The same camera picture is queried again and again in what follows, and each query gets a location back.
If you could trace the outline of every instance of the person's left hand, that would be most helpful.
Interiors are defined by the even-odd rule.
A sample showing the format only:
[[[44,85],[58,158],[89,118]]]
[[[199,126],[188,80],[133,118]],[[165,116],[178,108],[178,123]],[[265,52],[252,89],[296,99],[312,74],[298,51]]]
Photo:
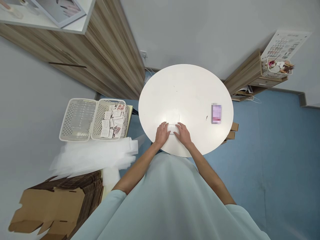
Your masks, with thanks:
[[[157,128],[156,140],[154,141],[154,144],[156,144],[159,149],[162,148],[162,146],[168,140],[170,132],[171,131],[168,132],[168,123],[166,122],[161,123]]]

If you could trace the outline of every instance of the small cardboard box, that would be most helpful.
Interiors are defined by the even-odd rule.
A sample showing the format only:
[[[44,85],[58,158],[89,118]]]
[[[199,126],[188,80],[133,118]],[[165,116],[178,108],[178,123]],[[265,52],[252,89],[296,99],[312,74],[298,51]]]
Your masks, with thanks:
[[[230,131],[226,139],[227,139],[227,140],[234,139],[235,136],[236,136],[236,133]]]
[[[233,122],[232,123],[232,126],[231,126],[231,131],[238,131],[238,128],[239,128],[239,124],[238,123],[235,123]]]
[[[15,211],[9,231],[39,233],[42,240],[70,239],[97,208],[102,197],[101,173],[55,181],[46,180],[23,191],[22,207]]]

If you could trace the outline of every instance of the person's right hand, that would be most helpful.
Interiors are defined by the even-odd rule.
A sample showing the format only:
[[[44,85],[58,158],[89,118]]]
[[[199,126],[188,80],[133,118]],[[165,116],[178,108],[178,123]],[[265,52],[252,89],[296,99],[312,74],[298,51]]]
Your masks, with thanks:
[[[177,136],[177,138],[179,139],[179,141],[187,148],[188,146],[192,145],[192,141],[191,141],[191,137],[190,137],[190,133],[186,127],[186,125],[182,124],[182,123],[178,123],[176,124],[176,126],[179,129],[180,134],[173,132],[174,135]]]

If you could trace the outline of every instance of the smartphone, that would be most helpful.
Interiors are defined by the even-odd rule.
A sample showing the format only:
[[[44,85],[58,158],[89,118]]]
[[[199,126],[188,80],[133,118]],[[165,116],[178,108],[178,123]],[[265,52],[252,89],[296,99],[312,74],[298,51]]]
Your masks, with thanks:
[[[212,124],[220,124],[221,123],[221,105],[217,105],[216,103],[212,103],[211,105],[211,123]]]

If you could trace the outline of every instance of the cable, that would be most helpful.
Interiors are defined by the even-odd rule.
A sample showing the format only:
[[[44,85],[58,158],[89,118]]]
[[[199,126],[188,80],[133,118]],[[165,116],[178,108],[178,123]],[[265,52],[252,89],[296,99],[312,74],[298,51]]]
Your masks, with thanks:
[[[148,69],[146,69],[146,68],[144,68],[144,69],[147,70],[150,73],[151,76],[153,76],[152,73]]]
[[[154,74],[156,74],[156,73],[152,70],[152,68],[147,65],[147,60],[146,60],[146,58],[144,57],[143,59],[144,59],[144,62],[145,62],[145,64],[146,64],[146,67],[150,68],[151,71],[152,71]]]
[[[248,99],[248,98],[247,98],[247,100],[250,100],[251,102],[255,102],[255,103],[262,103],[262,101],[261,101],[259,98],[255,97],[255,96],[253,96],[253,99],[252,99],[252,100],[251,100],[251,99]]]

